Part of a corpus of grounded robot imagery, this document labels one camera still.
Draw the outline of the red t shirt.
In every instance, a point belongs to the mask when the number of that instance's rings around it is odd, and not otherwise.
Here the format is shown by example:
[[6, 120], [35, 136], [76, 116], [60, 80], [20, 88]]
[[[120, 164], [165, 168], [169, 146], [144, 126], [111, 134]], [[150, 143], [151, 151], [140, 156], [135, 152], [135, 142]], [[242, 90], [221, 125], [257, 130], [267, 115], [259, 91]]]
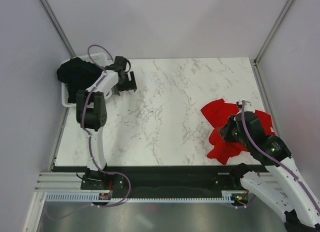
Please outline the red t shirt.
[[226, 165], [229, 158], [238, 156], [242, 151], [251, 154], [262, 163], [266, 158], [251, 144], [248, 139], [241, 118], [244, 108], [245, 124], [251, 138], [269, 155], [278, 153], [280, 139], [273, 132], [271, 116], [263, 111], [256, 110], [251, 102], [226, 103], [218, 99], [205, 105], [200, 111], [213, 126], [208, 140], [213, 149], [207, 153], [209, 159], [216, 159]]

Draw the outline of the white plastic basket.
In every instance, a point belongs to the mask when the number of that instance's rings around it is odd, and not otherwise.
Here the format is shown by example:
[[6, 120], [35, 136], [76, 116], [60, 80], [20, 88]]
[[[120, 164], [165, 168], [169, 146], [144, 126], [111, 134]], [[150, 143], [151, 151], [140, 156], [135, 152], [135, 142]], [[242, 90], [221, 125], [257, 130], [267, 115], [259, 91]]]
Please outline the white plastic basket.
[[[108, 57], [105, 53], [93, 53], [91, 54], [92, 59], [99, 65], [106, 66], [108, 64]], [[76, 94], [79, 90], [78, 86], [74, 86], [71, 88], [69, 92], [69, 87], [67, 84], [61, 83], [61, 103], [64, 107], [70, 108], [76, 106]]]

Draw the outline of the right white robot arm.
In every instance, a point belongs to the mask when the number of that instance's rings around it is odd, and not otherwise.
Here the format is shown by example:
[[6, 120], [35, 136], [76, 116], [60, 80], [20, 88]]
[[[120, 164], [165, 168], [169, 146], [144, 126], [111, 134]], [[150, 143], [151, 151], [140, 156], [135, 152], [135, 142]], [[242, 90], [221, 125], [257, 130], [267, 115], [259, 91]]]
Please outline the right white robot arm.
[[278, 136], [267, 135], [258, 116], [242, 111], [229, 116], [219, 130], [226, 142], [239, 142], [277, 180], [283, 194], [264, 182], [258, 173], [241, 163], [232, 170], [229, 183], [235, 189], [244, 188], [283, 221], [288, 232], [318, 232], [320, 201], [299, 172], [290, 150]]

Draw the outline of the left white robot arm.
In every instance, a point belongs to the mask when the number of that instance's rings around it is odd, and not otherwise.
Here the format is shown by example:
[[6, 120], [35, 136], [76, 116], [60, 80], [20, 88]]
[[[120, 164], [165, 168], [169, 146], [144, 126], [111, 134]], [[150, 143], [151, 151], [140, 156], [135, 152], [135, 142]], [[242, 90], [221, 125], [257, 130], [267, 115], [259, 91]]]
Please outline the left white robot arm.
[[99, 189], [110, 183], [103, 149], [103, 129], [107, 122], [106, 97], [123, 91], [136, 91], [137, 84], [131, 63], [116, 56], [113, 64], [102, 67], [101, 76], [87, 89], [76, 93], [76, 120], [87, 138], [88, 162], [86, 174]]

